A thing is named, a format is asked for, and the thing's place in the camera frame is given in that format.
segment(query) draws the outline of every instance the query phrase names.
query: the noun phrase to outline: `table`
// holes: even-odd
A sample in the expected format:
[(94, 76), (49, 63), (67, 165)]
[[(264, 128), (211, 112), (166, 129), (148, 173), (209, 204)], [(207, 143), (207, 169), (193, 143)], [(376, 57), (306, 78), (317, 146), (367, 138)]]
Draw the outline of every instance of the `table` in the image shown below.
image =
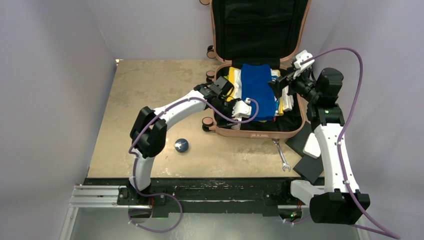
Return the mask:
[[(88, 171), (89, 178), (131, 176), (134, 157), (128, 154), (130, 130), (141, 108), (164, 106), (204, 83), (216, 60), (122, 60), (119, 62)], [(210, 109), (174, 125), (166, 146), (156, 156), (152, 177), (298, 177), (282, 171), (282, 161), (271, 139), (224, 137), (202, 130)], [(174, 149), (187, 139), (188, 152)], [(301, 157), (285, 144), (284, 155), (294, 167)]]

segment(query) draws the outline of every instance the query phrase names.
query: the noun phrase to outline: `gray wall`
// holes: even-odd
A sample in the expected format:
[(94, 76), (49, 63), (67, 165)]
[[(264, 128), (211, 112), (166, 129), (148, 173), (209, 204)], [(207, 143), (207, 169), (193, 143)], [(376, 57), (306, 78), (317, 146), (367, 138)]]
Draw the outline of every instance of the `gray wall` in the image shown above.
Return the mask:
[(0, 239), (58, 239), (116, 63), (84, 0), (0, 1)]
[[(206, 59), (213, 44), (210, 8), (199, 0), (86, 1), (116, 59)], [(321, 49), (345, 2), (312, 1), (303, 48)]]
[[(423, 8), (419, 0), (349, 1), (322, 48), (361, 53), (363, 84), (346, 133), (347, 151), (361, 191), (370, 195), (369, 213), (404, 240), (424, 236)], [(347, 51), (317, 62), (320, 71), (334, 67), (344, 74), (339, 103), (345, 118), (358, 66)]]

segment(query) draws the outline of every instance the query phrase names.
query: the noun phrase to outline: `small ball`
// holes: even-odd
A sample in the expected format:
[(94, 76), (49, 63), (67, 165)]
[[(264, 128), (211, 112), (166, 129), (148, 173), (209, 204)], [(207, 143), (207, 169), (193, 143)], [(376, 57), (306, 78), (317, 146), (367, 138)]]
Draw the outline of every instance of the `small ball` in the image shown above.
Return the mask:
[(189, 149), (189, 142), (184, 138), (175, 141), (175, 150), (179, 153), (185, 153)]

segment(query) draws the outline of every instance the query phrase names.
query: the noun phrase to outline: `pink suitcase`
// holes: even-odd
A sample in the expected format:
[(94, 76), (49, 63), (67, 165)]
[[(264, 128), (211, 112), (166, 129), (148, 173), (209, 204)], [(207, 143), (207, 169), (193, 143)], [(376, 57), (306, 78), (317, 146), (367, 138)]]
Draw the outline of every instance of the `pink suitcase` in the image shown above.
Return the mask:
[[(269, 64), (279, 69), (281, 76), (290, 67), (299, 51), (302, 32), (311, 0), (210, 0), (213, 46), (207, 49), (209, 58), (222, 65), (206, 76), (214, 81), (228, 74), (231, 66)], [(293, 110), (272, 122), (250, 122), (240, 130), (222, 126), (219, 116), (213, 116), (209, 130), (227, 137), (288, 139), (305, 124), (302, 98), (294, 96)]]

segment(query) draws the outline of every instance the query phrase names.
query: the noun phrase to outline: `wrench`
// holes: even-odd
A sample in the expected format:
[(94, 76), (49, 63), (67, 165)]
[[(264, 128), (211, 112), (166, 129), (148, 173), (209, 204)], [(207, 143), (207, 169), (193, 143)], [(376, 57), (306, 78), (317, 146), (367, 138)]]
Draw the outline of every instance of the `wrench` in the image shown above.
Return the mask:
[(274, 139), (272, 139), (272, 141), (277, 146), (279, 156), (281, 157), (281, 160), (282, 160), (282, 170), (285, 172), (286, 169), (288, 169), (288, 171), (290, 172), (292, 170), (292, 167), (287, 163), (287, 160), (284, 157), (283, 150), (281, 150), (281, 146), (280, 146), (280, 140), (274, 138)]

